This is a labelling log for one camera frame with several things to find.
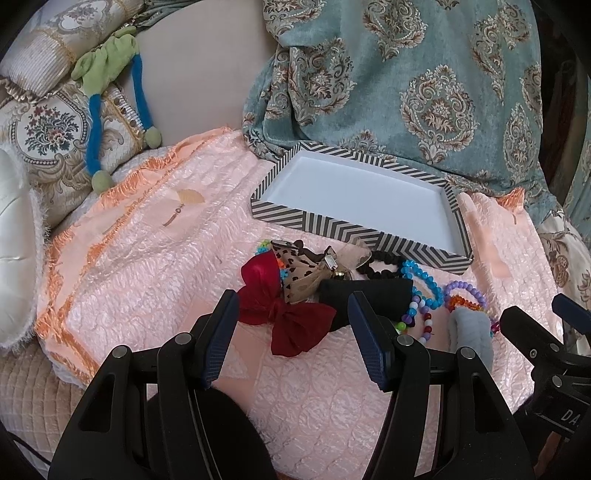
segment red bow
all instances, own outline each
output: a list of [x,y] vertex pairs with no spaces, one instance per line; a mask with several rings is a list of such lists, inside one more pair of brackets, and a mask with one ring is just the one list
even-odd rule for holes
[[242,267],[246,284],[238,290],[240,316],[249,325],[271,322],[271,353],[296,356],[318,345],[329,332],[336,314],[333,307],[322,303],[285,303],[281,276],[272,251],[252,257]]

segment pink bedspread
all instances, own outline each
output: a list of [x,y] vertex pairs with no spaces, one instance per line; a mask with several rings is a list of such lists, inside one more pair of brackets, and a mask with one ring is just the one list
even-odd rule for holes
[[[315,251],[342,244],[253,220],[249,198],[271,164],[242,134],[191,137],[143,168],[55,238],[37,332],[54,361],[88,382],[111,349],[161,345],[213,309],[262,239],[301,238]],[[179,207],[180,194],[196,199]],[[518,305],[561,338],[550,303],[555,283],[528,215],[476,194],[459,196],[475,251],[461,278],[484,291],[497,316]],[[440,285],[460,277],[426,270]],[[430,348],[446,350],[447,314],[433,314]],[[421,325],[412,332],[419,335]],[[308,353],[272,356],[268,326],[239,324],[216,386],[248,413],[280,472],[302,480],[358,480],[375,446],[389,395],[371,383],[349,327]],[[530,365],[501,334],[492,376],[514,410],[532,392]],[[438,396],[432,395],[419,471],[430,469]]]

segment black and white striped border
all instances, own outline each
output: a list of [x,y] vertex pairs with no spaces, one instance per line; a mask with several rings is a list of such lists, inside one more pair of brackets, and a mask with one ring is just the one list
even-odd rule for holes
[[[361,225],[354,225],[345,222],[344,220],[337,220],[316,213],[305,212],[303,210],[293,209],[261,200],[262,195],[267,188],[269,188],[273,179],[275,179],[277,174],[302,148],[316,153],[348,158],[350,160],[368,163],[381,168],[387,168],[443,188],[452,210],[452,214],[456,219],[465,254],[451,254],[445,250],[440,250],[406,238],[391,235],[390,233],[380,232]],[[287,152],[285,156],[273,166],[273,169],[267,174],[267,176],[265,176],[263,181],[252,194],[251,208],[252,216],[257,220],[277,223],[278,225],[302,230],[304,232],[315,233],[316,235],[328,238],[334,238],[342,242],[350,242],[355,238],[361,238],[371,249],[403,255],[420,264],[455,274],[463,274],[474,258],[472,247],[468,240],[466,225],[462,218],[462,214],[460,213],[460,207],[457,204],[456,196],[445,179],[417,170],[416,168],[402,165],[388,158],[376,157],[360,151],[328,147],[316,142],[300,142],[294,148],[289,150],[289,152]]]

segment green plush toy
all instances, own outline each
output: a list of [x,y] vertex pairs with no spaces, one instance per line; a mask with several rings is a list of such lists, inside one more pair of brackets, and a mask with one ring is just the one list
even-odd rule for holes
[[131,62],[138,115],[145,128],[145,141],[150,148],[158,148],[162,143],[162,135],[152,122],[142,88],[142,58],[139,55],[138,42],[134,37],[135,31],[135,27],[124,27],[118,30],[99,48],[82,55],[72,71],[72,79],[82,79],[82,90],[89,97],[92,127],[86,147],[86,168],[92,177],[92,188],[97,193],[102,193],[114,185],[111,176],[100,169],[99,151],[102,137],[100,96],[129,62]]

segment patterned pillow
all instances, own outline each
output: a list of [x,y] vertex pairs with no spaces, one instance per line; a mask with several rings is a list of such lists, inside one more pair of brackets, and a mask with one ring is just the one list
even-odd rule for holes
[[1,82],[17,100],[46,95],[82,55],[144,6],[143,0],[84,0],[13,43],[0,63]]
[[[90,132],[88,98],[69,80],[37,104],[11,100],[0,109],[0,141],[9,141],[27,167],[30,182],[43,194],[47,225],[56,226],[91,192],[85,168]],[[100,164],[113,172],[143,150],[137,113],[114,85],[103,94]]]

